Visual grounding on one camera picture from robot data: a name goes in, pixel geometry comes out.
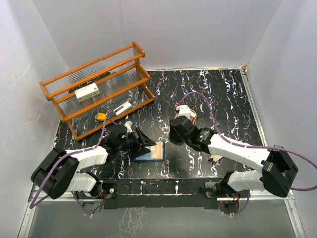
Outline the gold VIP credit card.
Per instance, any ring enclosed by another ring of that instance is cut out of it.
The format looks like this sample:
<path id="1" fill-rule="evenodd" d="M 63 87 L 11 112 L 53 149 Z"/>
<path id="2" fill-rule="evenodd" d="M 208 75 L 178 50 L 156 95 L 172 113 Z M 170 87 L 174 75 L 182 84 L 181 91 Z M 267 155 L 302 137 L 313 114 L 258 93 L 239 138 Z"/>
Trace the gold VIP credit card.
<path id="1" fill-rule="evenodd" d="M 156 145 L 150 147 L 150 159 L 152 160 L 162 160 L 163 159 L 163 143 L 157 142 Z"/>

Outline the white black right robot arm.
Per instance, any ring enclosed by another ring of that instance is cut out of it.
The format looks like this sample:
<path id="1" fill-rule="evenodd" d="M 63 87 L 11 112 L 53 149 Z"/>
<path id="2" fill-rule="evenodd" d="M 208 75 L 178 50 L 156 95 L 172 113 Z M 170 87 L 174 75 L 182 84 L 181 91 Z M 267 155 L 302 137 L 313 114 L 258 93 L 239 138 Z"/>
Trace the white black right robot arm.
<path id="1" fill-rule="evenodd" d="M 186 116 L 170 121 L 169 140 L 186 144 L 198 152 L 226 157 L 251 168 L 249 171 L 228 171 L 220 183 L 209 189 L 211 193 L 228 197 L 243 190 L 266 190 L 285 198 L 297 175 L 298 168 L 281 147 L 253 148 L 220 135 L 210 128 L 197 128 Z"/>

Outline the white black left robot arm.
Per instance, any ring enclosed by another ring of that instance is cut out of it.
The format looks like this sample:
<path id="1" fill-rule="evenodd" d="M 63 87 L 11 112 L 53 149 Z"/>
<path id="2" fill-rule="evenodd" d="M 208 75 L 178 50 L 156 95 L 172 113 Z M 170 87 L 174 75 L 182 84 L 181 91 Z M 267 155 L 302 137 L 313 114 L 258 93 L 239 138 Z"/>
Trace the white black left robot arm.
<path id="1" fill-rule="evenodd" d="M 78 150 L 53 148 L 33 171 L 30 180 L 51 199 L 75 191 L 96 198 L 102 193 L 102 185 L 96 176 L 80 173 L 82 169 L 103 165 L 108 157 L 121 151 L 131 152 L 136 158 L 150 153 L 150 147 L 155 145 L 138 127 L 132 131 L 127 124 L 115 125 L 98 145 Z"/>

